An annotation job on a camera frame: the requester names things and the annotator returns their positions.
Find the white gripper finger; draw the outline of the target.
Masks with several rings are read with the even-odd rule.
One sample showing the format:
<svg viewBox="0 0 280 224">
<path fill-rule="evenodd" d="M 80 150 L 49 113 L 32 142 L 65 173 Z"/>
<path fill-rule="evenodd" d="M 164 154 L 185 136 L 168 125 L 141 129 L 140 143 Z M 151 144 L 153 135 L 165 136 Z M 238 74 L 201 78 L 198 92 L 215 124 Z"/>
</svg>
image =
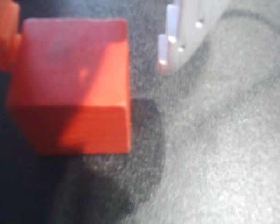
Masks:
<svg viewBox="0 0 280 224">
<path fill-rule="evenodd" d="M 223 12 L 223 0 L 174 0 L 168 4 L 165 33 L 158 35 L 158 73 L 171 74 L 181 68 Z"/>
</svg>

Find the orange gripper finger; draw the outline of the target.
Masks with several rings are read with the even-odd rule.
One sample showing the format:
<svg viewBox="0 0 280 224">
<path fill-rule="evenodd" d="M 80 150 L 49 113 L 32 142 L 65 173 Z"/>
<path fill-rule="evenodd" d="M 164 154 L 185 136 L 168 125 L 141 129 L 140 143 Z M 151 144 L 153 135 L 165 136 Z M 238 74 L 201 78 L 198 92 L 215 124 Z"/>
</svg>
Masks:
<svg viewBox="0 0 280 224">
<path fill-rule="evenodd" d="M 0 0 L 0 70 L 10 71 L 21 39 L 18 33 L 20 6 L 13 0 Z"/>
</svg>

